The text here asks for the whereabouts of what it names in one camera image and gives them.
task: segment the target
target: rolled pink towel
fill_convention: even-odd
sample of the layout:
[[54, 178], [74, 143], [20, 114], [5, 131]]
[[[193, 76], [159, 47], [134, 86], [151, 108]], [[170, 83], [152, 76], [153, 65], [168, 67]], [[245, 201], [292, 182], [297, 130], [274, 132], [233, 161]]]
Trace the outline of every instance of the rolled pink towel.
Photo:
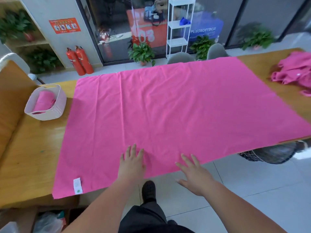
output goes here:
[[38, 100], [36, 102], [36, 105], [33, 109], [34, 111], [42, 111], [42, 110], [48, 110], [52, 108], [52, 106], [55, 103], [55, 95], [53, 92], [50, 91], [41, 91], [39, 93]]

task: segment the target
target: green plant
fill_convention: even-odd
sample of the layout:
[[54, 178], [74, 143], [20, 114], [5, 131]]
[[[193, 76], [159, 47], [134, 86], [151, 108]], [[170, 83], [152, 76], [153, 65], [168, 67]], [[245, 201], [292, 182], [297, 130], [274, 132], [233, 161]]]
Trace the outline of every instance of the green plant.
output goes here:
[[24, 38], [23, 33], [34, 30], [31, 18], [25, 10], [19, 10], [18, 13], [6, 11], [5, 18], [0, 18], [0, 40], [2, 44], [7, 39]]
[[208, 49], [215, 43], [214, 40], [208, 38], [208, 36], [197, 36], [196, 41], [190, 47], [194, 53], [196, 53], [196, 59], [206, 60]]
[[26, 55], [30, 71], [33, 74], [42, 74], [54, 70], [61, 64], [54, 51], [37, 47]]
[[[133, 59], [135, 62], [150, 62], [155, 56], [152, 48], [147, 43], [140, 43], [139, 45], [134, 43], [133, 50], [130, 50], [128, 55], [130, 59]], [[154, 66], [155, 63], [156, 61], [152, 60], [152, 66]]]
[[245, 38], [243, 41], [243, 46], [241, 47], [243, 50], [246, 50], [249, 46], [262, 46], [263, 48], [267, 48], [274, 42], [274, 37], [272, 32], [269, 30], [258, 29], [253, 32], [253, 35]]

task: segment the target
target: shoe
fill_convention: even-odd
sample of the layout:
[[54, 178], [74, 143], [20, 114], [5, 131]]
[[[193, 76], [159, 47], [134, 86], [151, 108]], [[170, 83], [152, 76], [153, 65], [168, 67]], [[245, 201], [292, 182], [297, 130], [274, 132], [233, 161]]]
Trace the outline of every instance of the shoe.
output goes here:
[[174, 220], [168, 220], [167, 224], [169, 224], [169, 225], [178, 225], [177, 222], [175, 222]]
[[142, 186], [142, 200], [144, 204], [156, 201], [156, 185], [153, 181], [146, 181]]

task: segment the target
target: pink cloth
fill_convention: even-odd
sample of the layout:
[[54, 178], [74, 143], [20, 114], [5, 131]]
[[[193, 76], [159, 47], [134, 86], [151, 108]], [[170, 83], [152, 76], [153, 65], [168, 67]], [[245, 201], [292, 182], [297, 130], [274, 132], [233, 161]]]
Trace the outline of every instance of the pink cloth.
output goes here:
[[52, 106], [55, 103], [55, 95], [53, 92], [50, 91], [40, 91], [38, 100], [35, 104], [35, 107], [33, 111], [42, 111], [42, 110], [48, 110], [52, 108]]
[[[273, 82], [281, 81], [282, 84], [297, 82], [299, 85], [311, 89], [311, 53], [294, 51], [287, 58], [280, 60], [280, 72], [273, 72]], [[301, 94], [311, 96], [311, 90], [303, 90]]]
[[53, 197], [111, 185], [127, 146], [145, 148], [146, 178], [175, 172], [180, 153], [207, 163], [311, 135], [311, 126], [235, 57], [79, 79]]

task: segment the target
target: floor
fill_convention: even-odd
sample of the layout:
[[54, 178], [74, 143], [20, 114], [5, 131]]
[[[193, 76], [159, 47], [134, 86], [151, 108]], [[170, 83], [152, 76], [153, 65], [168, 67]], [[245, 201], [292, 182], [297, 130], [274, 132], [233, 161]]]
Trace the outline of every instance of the floor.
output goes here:
[[[291, 34], [281, 43], [274, 43], [266, 50], [231, 49], [227, 50], [227, 53], [238, 56], [294, 47], [311, 51], [310, 42], [311, 35]], [[158, 59], [156, 65], [166, 62], [166, 59]], [[96, 69], [94, 75], [140, 67], [137, 63], [106, 66]], [[79, 78], [75, 72], [66, 72], [45, 76], [42, 80], [45, 83], [55, 83]], [[311, 149], [296, 154], [291, 160], [280, 165], [250, 162], [233, 154], [203, 166], [216, 180], [261, 210], [287, 232], [311, 232]], [[183, 173], [175, 172], [152, 179], [156, 184], [158, 204], [167, 219], [173, 219], [196, 233], [227, 232], [208, 202], [178, 185], [175, 180], [179, 178], [184, 178]], [[135, 188], [123, 216], [133, 205], [142, 203], [141, 188], [142, 185]], [[103, 189], [83, 194], [80, 204], [90, 204], [101, 192]]]

